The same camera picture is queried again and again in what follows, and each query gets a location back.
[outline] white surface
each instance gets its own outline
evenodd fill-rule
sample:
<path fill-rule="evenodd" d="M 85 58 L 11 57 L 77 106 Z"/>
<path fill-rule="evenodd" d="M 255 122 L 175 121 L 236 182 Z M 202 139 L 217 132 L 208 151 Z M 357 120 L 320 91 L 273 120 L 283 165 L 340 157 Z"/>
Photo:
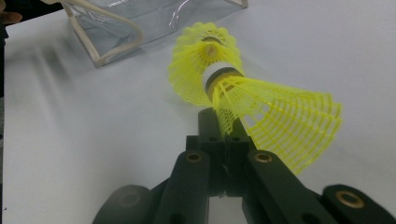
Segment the white surface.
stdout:
<path fill-rule="evenodd" d="M 299 177 L 343 183 L 396 215 L 396 2 L 251 0 L 221 21 L 247 76 L 333 93 L 344 124 Z M 202 108 L 167 82 L 174 40 L 93 67 L 63 12 L 7 28 L 6 224 L 92 223 L 113 190 L 167 178 Z M 210 223 L 246 223 L 211 200 Z"/>

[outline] black plastic part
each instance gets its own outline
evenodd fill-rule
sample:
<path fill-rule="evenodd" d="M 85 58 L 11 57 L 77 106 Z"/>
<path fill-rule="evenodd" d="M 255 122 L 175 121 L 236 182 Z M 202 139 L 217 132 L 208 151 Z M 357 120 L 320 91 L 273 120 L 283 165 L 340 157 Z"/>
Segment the black plastic part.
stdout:
<path fill-rule="evenodd" d="M 203 151 L 181 153 L 168 179 L 154 224 L 205 224 L 209 157 Z"/>
<path fill-rule="evenodd" d="M 155 213 L 158 210 L 158 205 L 163 198 L 163 192 L 166 189 L 166 185 L 168 184 L 168 179 L 164 180 L 161 184 L 150 191 L 151 193 L 151 201 L 149 202 L 149 209 L 146 213 L 146 218 L 143 224 L 152 223 L 154 220 Z"/>
<path fill-rule="evenodd" d="M 271 224 L 260 201 L 252 189 L 247 189 L 242 199 L 242 211 L 247 224 Z"/>
<path fill-rule="evenodd" d="M 396 224 L 396 219 L 364 193 L 345 185 L 329 186 L 321 198 L 339 223 Z"/>
<path fill-rule="evenodd" d="M 226 137 L 225 146 L 225 191 L 229 197 L 242 197 L 246 190 L 244 165 L 251 146 L 254 145 L 251 144 L 241 121 L 236 120 L 233 123 L 233 132 Z"/>
<path fill-rule="evenodd" d="M 93 224 L 140 224 L 149 210 L 150 191 L 128 185 L 117 189 L 99 210 Z"/>
<path fill-rule="evenodd" d="M 199 150 L 210 158 L 209 196 L 224 194 L 224 148 L 225 144 L 219 131 L 218 119 L 213 108 L 198 114 Z"/>
<path fill-rule="evenodd" d="M 271 223 L 337 223 L 277 155 L 251 151 L 247 178 Z"/>

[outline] clear plastic packaging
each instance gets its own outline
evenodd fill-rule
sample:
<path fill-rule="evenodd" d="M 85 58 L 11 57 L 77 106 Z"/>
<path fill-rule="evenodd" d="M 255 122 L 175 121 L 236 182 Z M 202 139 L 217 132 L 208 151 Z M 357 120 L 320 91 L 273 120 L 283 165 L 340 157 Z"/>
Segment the clear plastic packaging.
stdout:
<path fill-rule="evenodd" d="M 61 3 L 96 66 L 156 43 L 197 21 L 216 21 L 248 6 L 248 0 L 63 0 Z"/>

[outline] shuttlecock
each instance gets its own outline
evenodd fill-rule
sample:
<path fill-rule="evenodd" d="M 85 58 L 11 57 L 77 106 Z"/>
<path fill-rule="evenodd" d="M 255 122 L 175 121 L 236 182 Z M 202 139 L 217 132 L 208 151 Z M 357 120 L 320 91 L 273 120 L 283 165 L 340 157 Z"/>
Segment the shuttlecock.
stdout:
<path fill-rule="evenodd" d="M 184 47 L 177 46 L 180 50 L 177 54 L 183 57 L 174 55 L 170 68 L 175 64 L 185 67 L 183 72 L 169 69 L 171 83 L 188 102 L 195 102 L 196 99 L 191 99 L 194 97 L 201 98 L 201 91 L 205 93 L 224 135 L 231 133 L 233 122 L 240 119 L 256 148 L 274 152 L 295 174 L 329 146 L 340 126 L 342 111 L 330 94 L 244 77 L 240 60 L 228 61 L 234 58 L 231 56 L 211 63 L 199 61 L 204 57 L 196 57 L 195 52 L 205 53 L 206 45 L 202 42 L 198 39 Z M 237 52 L 239 57 L 239 51 L 228 50 L 221 44 L 211 48 L 228 54 Z M 235 43 L 230 49 L 236 49 Z M 198 70 L 195 64 L 205 67 Z M 183 89 L 180 83 L 189 87 Z"/>
<path fill-rule="evenodd" d="M 214 23 L 195 23 L 187 27 L 173 49 L 169 81 L 183 100 L 194 105 L 211 106 L 202 85 L 202 74 L 212 63 L 228 62 L 242 71 L 235 38 Z"/>

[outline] brass insert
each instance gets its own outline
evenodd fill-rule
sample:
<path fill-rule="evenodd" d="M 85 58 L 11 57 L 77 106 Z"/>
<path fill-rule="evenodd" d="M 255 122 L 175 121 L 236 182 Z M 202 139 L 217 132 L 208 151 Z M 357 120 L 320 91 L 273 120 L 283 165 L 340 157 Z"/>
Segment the brass insert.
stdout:
<path fill-rule="evenodd" d="M 188 162 L 196 163 L 202 160 L 202 155 L 199 153 L 192 152 L 187 154 L 186 158 Z"/>
<path fill-rule="evenodd" d="M 256 156 L 254 157 L 256 159 L 256 161 L 259 162 L 271 162 L 272 161 L 272 157 L 266 153 L 258 153 L 256 154 Z"/>
<path fill-rule="evenodd" d="M 122 207 L 133 207 L 140 202 L 140 198 L 137 192 L 126 192 L 120 196 L 119 204 Z"/>
<path fill-rule="evenodd" d="M 364 201 L 356 194 L 346 191 L 340 190 L 335 193 L 335 197 L 343 203 L 344 205 L 351 207 L 351 208 L 363 208 Z"/>

